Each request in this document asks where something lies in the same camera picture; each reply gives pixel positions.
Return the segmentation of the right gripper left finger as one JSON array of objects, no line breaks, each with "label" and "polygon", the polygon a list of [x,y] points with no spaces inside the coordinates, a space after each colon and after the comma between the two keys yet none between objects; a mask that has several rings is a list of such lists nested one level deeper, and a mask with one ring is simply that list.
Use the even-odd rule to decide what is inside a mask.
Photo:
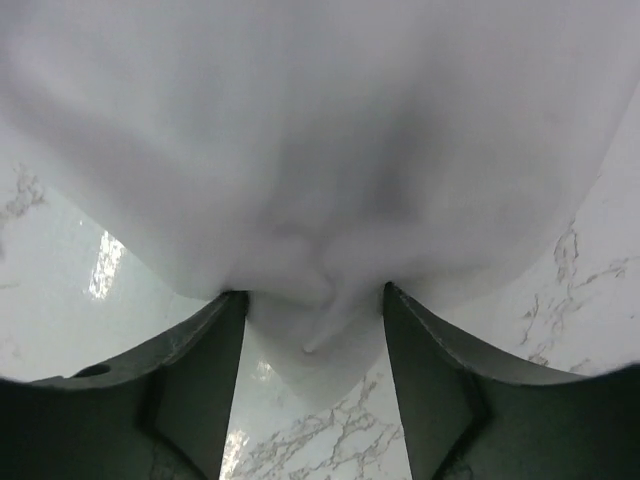
[{"label": "right gripper left finger", "polygon": [[248,297],[64,378],[1,382],[4,479],[216,479]]}]

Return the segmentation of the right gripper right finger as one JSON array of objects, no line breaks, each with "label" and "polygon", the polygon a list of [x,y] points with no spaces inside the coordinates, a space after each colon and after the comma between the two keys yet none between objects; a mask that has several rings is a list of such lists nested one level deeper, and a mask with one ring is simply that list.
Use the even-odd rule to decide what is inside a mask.
[{"label": "right gripper right finger", "polygon": [[635,479],[639,368],[544,367],[442,320],[394,285],[384,330],[416,479]]}]

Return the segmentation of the white t shirt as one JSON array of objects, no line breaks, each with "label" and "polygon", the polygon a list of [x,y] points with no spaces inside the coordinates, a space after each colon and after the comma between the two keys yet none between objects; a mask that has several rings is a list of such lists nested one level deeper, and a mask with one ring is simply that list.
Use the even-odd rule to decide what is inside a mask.
[{"label": "white t shirt", "polygon": [[250,296],[323,408],[393,282],[447,309],[519,276],[639,82],[635,1],[5,1],[1,143],[178,294]]}]

